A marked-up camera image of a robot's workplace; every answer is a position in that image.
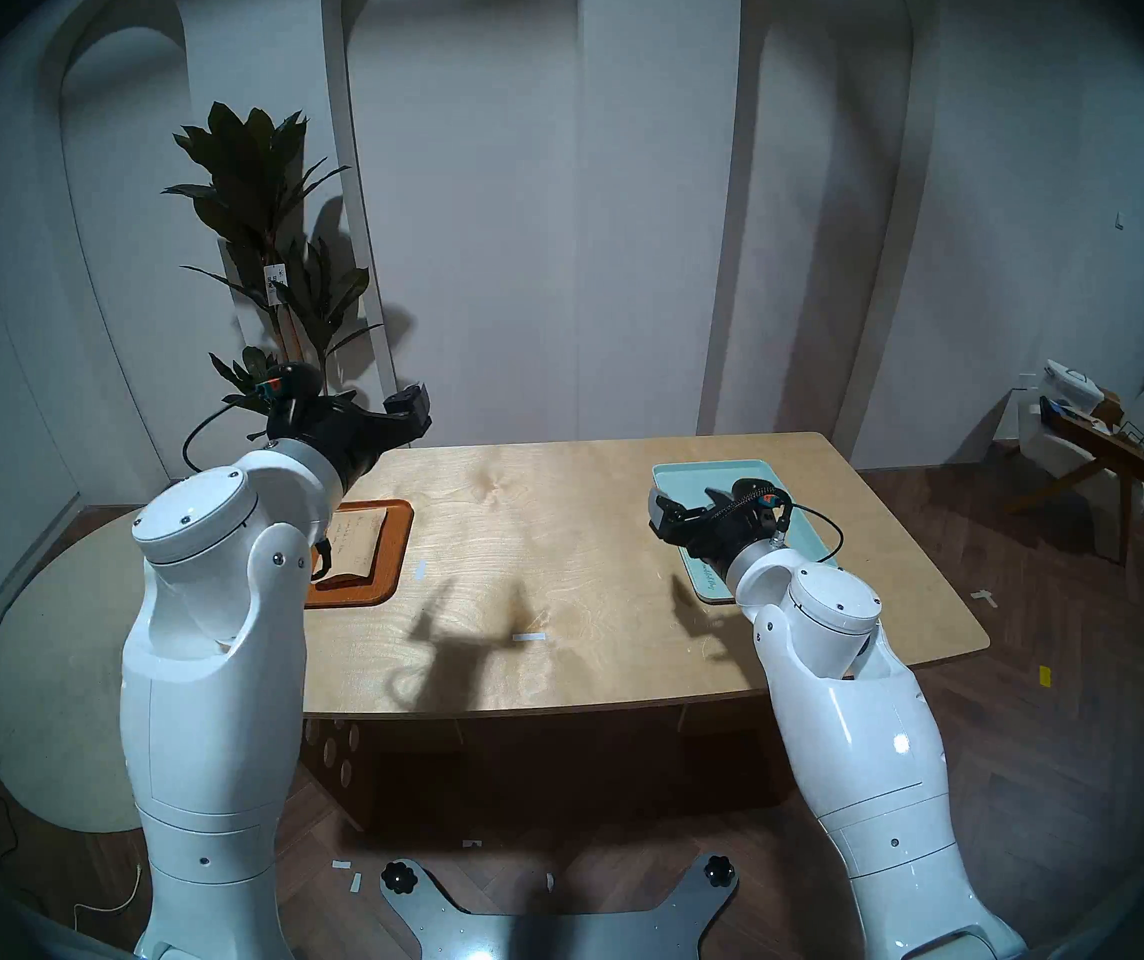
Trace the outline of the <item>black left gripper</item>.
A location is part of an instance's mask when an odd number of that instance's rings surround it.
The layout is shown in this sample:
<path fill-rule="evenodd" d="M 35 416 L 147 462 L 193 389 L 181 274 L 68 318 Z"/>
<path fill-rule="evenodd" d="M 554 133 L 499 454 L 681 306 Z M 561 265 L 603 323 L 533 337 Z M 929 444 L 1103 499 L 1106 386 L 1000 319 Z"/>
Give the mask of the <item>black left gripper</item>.
<path fill-rule="evenodd" d="M 386 412 L 362 408 L 353 395 L 323 394 L 323 375 L 309 363 L 283 363 L 265 379 L 267 439 L 293 439 L 320 453 L 344 493 L 400 446 L 403 433 L 423 437 L 431 425 L 430 395 L 412 382 L 386 397 Z"/>

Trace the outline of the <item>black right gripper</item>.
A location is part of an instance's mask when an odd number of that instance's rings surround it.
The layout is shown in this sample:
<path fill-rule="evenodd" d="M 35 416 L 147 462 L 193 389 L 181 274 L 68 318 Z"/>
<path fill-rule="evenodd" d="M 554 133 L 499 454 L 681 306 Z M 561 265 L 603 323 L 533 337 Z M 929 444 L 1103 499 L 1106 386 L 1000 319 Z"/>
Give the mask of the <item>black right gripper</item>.
<path fill-rule="evenodd" d="M 685 507 L 650 487 L 649 526 L 664 544 L 712 569 L 729 569 L 754 544 L 768 542 L 791 525 L 792 498 L 771 481 L 734 481 L 705 487 L 710 503 Z"/>

